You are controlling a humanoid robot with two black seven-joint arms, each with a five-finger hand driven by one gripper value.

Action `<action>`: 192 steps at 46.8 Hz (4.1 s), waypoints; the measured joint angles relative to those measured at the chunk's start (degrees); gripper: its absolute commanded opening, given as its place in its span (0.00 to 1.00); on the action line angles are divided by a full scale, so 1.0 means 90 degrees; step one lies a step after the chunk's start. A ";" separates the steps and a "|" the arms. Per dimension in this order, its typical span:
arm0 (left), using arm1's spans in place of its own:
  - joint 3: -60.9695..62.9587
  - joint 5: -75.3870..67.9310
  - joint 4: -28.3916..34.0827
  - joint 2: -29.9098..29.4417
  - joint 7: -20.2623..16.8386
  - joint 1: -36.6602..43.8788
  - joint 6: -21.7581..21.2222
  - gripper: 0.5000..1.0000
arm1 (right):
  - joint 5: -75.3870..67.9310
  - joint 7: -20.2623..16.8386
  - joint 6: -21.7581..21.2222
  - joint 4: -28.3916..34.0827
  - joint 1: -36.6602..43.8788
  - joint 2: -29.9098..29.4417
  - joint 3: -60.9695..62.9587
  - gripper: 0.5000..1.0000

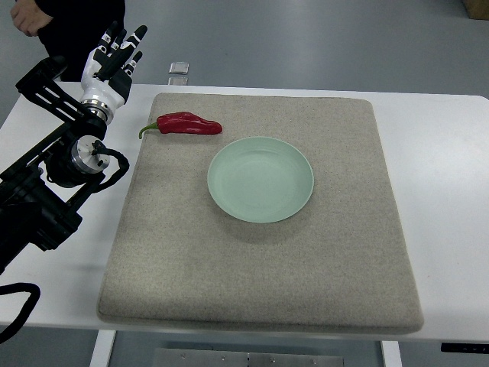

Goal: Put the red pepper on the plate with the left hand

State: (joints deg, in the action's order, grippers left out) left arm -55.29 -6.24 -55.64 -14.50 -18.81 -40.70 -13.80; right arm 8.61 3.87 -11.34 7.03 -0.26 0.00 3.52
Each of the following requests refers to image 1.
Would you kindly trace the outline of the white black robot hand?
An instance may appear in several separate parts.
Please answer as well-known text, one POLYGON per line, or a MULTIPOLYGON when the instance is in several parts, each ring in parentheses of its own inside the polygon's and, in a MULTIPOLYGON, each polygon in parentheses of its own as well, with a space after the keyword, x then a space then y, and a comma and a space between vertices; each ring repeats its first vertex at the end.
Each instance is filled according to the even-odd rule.
POLYGON ((133 73, 142 58, 138 46, 146 33, 145 25, 127 34, 113 22, 88 56, 81 79, 80 102, 106 123, 128 101, 133 73))

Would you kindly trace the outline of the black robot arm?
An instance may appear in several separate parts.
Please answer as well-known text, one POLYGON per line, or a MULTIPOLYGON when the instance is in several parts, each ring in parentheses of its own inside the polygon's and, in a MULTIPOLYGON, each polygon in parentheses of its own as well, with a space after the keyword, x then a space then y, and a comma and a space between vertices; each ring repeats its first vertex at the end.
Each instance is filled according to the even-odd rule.
POLYGON ((122 153, 103 144, 105 121, 57 85, 65 68, 63 57, 48 57, 16 84, 62 123, 1 174, 2 268, 28 244, 58 248, 79 228, 79 208, 130 167, 122 153))

